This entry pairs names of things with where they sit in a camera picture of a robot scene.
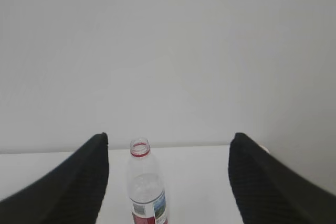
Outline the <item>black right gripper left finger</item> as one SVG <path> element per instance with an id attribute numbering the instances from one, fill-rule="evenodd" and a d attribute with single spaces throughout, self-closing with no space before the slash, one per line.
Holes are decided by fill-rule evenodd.
<path id="1" fill-rule="evenodd" d="M 96 223 L 108 179 L 108 136 L 96 134 L 44 177 L 2 200 L 1 223 Z"/>

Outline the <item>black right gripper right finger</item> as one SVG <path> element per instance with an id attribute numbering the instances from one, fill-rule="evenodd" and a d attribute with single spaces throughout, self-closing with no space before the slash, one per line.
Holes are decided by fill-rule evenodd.
<path id="1" fill-rule="evenodd" d="M 335 195 L 244 133 L 236 133 L 230 143 L 228 177 L 243 223 L 335 223 Z"/>

